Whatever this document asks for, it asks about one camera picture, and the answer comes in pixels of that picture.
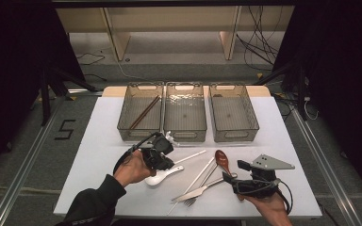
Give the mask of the black curtain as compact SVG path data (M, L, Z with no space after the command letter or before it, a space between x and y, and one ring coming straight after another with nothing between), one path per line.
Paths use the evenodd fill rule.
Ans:
M52 0L0 0L0 153L39 95L43 76L66 90L48 73L53 67L85 79Z
M291 0L277 70L304 54L308 89L362 179L362 0Z

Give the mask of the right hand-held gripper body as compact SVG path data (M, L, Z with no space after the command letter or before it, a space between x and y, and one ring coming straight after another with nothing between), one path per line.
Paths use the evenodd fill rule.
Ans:
M240 180L231 185L238 195L259 199L272 196L281 180L276 176L277 170L294 170L295 166L266 154L261 154L251 163L251 179Z

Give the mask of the metal table knife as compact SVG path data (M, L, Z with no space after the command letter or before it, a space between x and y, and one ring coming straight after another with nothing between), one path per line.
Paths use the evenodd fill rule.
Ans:
M176 198L173 199L173 202L183 202L183 201L186 201L188 199L192 199L192 198L195 198L195 197L198 197L200 195L202 195L208 188L212 187L212 186L215 186L217 184L220 184L224 181L223 178L220 178L216 181L213 181L207 185L204 185L202 187L199 187L199 188L196 188L194 190L192 190L191 192L188 192L184 195L181 195L181 196L178 196Z

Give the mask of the aluminium floor rail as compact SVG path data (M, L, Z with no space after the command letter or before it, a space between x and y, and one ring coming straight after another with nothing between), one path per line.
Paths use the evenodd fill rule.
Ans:
M51 116L48 118L47 123L45 125L38 124L38 130L35 133L26 134L26 137L29 138L29 143L26 148L22 149L24 155L18 158L19 163L16 168L14 168L12 162L0 165L0 183L4 182L3 176L10 175L8 182L0 185L0 226L5 224L17 197L21 193L26 178L41 152L43 143L47 139L58 110L64 101L63 97L56 98L53 101Z
M321 145L317 141L308 123L301 118L299 111L296 108L292 109L291 112L348 226L362 226L362 220L358 215L353 202L342 186L342 183L337 178L335 171L327 160Z

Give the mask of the person's left hand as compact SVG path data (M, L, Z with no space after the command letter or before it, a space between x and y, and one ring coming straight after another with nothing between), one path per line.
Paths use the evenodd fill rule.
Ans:
M148 168L140 150L129 154L124 160L118 161L119 166L114 170L113 177L123 186L135 184L145 178L155 176L156 171Z

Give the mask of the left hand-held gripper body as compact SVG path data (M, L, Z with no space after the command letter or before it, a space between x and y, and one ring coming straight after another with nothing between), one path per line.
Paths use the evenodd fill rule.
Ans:
M140 150L145 161L170 161L168 154L173 144L159 132L155 132L132 146L132 151Z

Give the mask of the grey transparent plastic bin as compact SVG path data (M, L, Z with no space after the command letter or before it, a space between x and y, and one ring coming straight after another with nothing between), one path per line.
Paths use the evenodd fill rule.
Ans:
M251 142L260 128L244 85L212 84L209 102L215 142Z
M161 98L162 116L162 83L130 83L123 99L123 107L117 124L117 129L123 141L140 141L159 132L161 127L161 116L158 128L150 130L131 130L131 123L137 118L142 110L148 106L156 96Z
M176 142L206 140L204 88L200 83L167 83L164 131Z

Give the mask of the white table cover sheet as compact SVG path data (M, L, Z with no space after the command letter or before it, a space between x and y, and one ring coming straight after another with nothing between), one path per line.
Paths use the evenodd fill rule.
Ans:
M179 202L166 216L174 205L173 198L182 195L214 153L222 150L229 159L230 170L241 180L248 179L250 173L238 167L238 160L251 162L261 154L266 154L294 165L295 169L281 169L276 172L276 176L283 181L280 185L282 193L293 198L289 215L292 218L319 218L321 210L307 182L276 102L272 97L254 97L252 104L260 126L254 141L242 144L216 143L213 141L212 129L208 128L204 143L195 147L176 147L169 157L177 161L202 150L206 150L206 153L182 162L184 169L158 186L148 186L144 182L128 186L126 195L120 198L117 204L116 216L182 219L257 217L259 213L255 207L249 202L241 202L226 182L208 188L190 207ZM97 100L54 209L56 215L63 216L68 212L79 191L98 187L105 176L113 171L121 155L130 148L128 143L123 142L117 129L122 105L123 99L120 97L101 97Z

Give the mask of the metal fork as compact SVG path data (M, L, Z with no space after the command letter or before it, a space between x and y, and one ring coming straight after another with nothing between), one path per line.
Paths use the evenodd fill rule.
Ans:
M203 181L200 183L199 187L202 187L205 182L208 180L208 178L212 175L212 173L215 171L215 169L218 167L218 164L214 164L211 169L209 170L209 172L207 173L207 175L205 176L205 178L203 179ZM193 205L197 200L197 197L194 197L194 198L190 198L186 201L184 201L184 204L187 206L187 207L190 207L191 205Z

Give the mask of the person's right hand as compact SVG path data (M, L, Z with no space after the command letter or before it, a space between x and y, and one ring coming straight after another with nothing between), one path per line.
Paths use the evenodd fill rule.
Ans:
M279 194L274 193L269 198L264 199L245 196L244 199L251 202L271 226L292 226L284 201Z

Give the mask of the white chopstick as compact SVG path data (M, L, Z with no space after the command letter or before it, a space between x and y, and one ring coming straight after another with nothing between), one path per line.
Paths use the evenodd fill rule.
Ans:
M213 161L214 161L214 157L211 157L210 160L207 162L207 164L202 168L202 170L198 173L198 175L193 179L193 181L190 183L190 185L187 187L187 189L184 191L184 193L182 195L187 194L191 190L191 188L194 186L194 184L200 179L202 174L207 170L207 168L212 164ZM178 204L178 202L175 202L175 204L169 210L169 212L166 214L166 216L168 216L172 212L172 210L175 208L175 206L177 204Z

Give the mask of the beige wooden desk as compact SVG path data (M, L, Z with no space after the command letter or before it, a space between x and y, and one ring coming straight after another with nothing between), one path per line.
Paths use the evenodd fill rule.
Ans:
M293 6L59 8L68 33L105 33L114 58L124 57L132 32L217 32L224 57L233 56L239 31L285 31Z

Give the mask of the brown wooden spoon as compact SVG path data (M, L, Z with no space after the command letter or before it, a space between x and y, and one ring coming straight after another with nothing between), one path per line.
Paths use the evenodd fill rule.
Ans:
M227 174L231 174L231 171L229 169L228 157L222 150L217 150L215 152L215 159L218 166L223 169L222 173L226 172Z

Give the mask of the white ceramic spoon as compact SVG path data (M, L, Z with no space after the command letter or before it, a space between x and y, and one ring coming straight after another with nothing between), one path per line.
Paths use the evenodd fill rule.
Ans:
M173 169L167 169L167 170L158 170L156 172L156 175L153 177L148 177L144 180L144 182L148 185L148 186L156 186L158 184L160 184L167 176L176 173L178 171L183 170L184 167L183 166L178 166L175 167Z

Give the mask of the brown wooden chopstick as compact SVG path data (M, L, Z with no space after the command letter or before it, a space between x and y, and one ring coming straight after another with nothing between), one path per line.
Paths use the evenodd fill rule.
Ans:
M147 105L137 118L131 123L131 130L150 130L156 129L160 123L161 116L161 98L156 96L153 101Z
M152 107L158 102L159 96L157 97L141 112L141 114L136 118L136 120L131 124L129 129L135 129L140 121L146 116L146 114L152 109Z

